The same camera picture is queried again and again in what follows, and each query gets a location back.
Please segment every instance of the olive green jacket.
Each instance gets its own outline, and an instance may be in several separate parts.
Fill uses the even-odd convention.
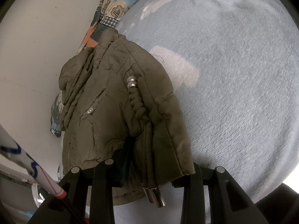
[[[128,89],[130,76],[137,80]],[[61,70],[59,88],[65,173],[74,166],[95,167],[121,148],[127,136],[135,139],[129,181],[113,189],[115,205],[143,197],[143,187],[155,188],[195,172],[166,71],[117,30],[105,30],[95,48],[71,58]]]

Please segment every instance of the silver bead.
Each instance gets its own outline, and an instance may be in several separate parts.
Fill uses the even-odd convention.
[[[128,89],[131,88],[131,87],[138,87],[137,82],[136,81],[130,81],[128,83]]]
[[[127,83],[129,83],[129,82],[131,82],[131,81],[137,81],[137,78],[134,77],[134,76],[130,76],[130,77],[128,77],[128,79],[127,79]]]

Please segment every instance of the checkered pattern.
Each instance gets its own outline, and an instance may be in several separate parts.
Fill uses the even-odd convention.
[[[118,20],[114,19],[114,18],[110,18],[110,17],[105,17],[104,20],[102,20],[100,22],[100,24],[103,24],[103,25],[106,25],[108,27],[111,27],[111,28],[115,28],[116,25],[118,24]]]

